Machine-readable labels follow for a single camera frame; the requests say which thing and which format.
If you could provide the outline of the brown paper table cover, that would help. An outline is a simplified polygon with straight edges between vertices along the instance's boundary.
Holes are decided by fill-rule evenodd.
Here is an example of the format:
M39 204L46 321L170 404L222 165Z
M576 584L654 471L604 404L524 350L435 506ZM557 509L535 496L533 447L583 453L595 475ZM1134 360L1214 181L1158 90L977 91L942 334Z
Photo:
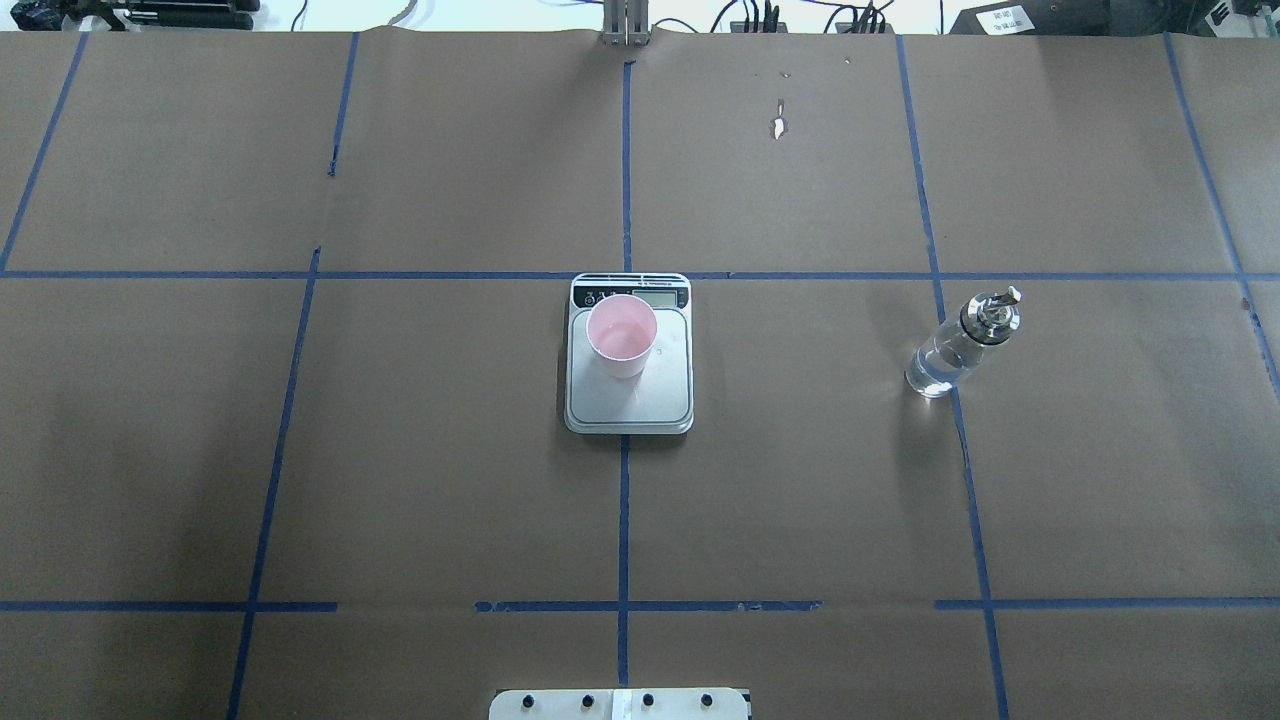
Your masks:
M692 427L573 432L649 272ZM1276 41L3 35L4 717L660 685L1277 716Z

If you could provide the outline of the digital kitchen scale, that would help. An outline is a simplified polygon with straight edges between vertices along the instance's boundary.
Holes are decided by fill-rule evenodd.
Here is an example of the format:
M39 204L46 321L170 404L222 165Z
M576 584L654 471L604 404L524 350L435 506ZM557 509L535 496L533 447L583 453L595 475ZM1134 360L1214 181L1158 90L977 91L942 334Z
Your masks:
M582 273L570 284L564 424L580 434L682 434L694 423L691 283L678 273ZM604 297L631 293L655 310L658 332L641 374L604 373L586 337L588 314Z

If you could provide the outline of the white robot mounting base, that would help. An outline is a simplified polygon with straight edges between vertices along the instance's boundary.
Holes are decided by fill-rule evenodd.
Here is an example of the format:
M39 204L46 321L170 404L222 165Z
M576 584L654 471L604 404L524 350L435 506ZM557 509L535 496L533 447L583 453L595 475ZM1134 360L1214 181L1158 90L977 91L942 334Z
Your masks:
M748 691L730 687L508 689L489 719L751 719Z

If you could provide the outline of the pink plastic cup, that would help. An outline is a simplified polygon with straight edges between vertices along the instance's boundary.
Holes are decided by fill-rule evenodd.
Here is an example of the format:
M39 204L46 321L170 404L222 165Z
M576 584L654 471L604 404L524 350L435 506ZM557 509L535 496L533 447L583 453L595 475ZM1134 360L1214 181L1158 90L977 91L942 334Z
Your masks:
M657 311L631 293L604 297L588 314L588 342L604 373L617 379L643 373L657 332Z

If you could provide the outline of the aluminium frame post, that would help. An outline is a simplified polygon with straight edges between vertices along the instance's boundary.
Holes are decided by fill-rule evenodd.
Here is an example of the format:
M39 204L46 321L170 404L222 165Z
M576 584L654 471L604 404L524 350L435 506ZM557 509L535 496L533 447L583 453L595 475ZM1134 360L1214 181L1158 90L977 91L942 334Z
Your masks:
M648 0L604 0L600 41L605 46L641 47L652 41Z

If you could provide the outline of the clear glass sauce bottle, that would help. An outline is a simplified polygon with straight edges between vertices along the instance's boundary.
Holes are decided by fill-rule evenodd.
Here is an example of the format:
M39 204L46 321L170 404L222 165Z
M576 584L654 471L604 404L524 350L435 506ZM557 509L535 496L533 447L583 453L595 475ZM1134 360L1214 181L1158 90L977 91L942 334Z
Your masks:
M970 297L915 350L904 372L906 383L927 398L954 391L1015 336L1020 301L1021 291L1012 284Z

